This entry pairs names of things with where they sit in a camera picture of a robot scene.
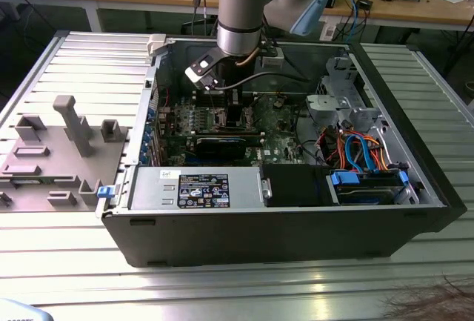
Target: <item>metal slotted tabletop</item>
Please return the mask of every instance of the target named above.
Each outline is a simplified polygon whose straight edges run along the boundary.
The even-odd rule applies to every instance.
[[[147,40],[93,33],[54,38],[0,116],[0,154],[13,146],[22,113],[64,124],[51,108],[59,93],[74,94],[78,114],[87,114],[91,125],[111,118],[133,129],[149,65]],[[364,48],[471,209],[441,233],[418,236],[387,259],[138,269],[125,262],[93,211],[0,214],[0,297],[68,321],[378,320],[397,286],[474,276],[468,113],[419,53]]]

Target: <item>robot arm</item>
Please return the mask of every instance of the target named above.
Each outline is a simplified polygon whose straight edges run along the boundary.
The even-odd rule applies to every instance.
[[[318,24],[326,3],[327,0],[219,0],[218,48],[213,48],[193,62],[186,70],[187,76],[196,83],[218,63],[225,62],[226,66],[234,67],[243,57],[250,56],[261,42],[264,14],[268,22],[275,27],[303,36],[309,34]],[[241,76],[236,75],[235,70],[224,72],[232,74],[221,78],[226,83],[230,77]],[[204,85],[212,87],[212,82]]]

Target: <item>warning label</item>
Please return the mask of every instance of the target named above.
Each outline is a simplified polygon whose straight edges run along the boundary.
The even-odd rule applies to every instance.
[[[227,174],[179,176],[180,208],[229,208],[229,177]]]

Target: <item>motherboard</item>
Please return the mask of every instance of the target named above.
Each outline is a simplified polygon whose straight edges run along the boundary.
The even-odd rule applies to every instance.
[[[298,105],[278,94],[259,94],[229,125],[227,109],[199,107],[181,98],[158,109],[158,163],[166,166],[259,166],[264,163],[301,164],[296,144]]]

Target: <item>wooden desk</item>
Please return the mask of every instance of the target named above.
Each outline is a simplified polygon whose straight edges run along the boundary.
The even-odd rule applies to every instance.
[[[19,3],[23,0],[0,0]],[[193,0],[29,0],[34,4],[81,7],[86,10],[93,31],[101,31],[97,9],[142,10],[150,12],[191,13]],[[466,1],[451,4],[443,0],[417,1],[373,1],[368,24],[393,27],[431,28],[443,30],[464,30],[474,14],[471,3]],[[217,14],[218,0],[207,0],[209,14]],[[322,21],[325,30],[341,21],[346,21],[351,9],[345,0],[337,0],[332,9],[326,9]]]

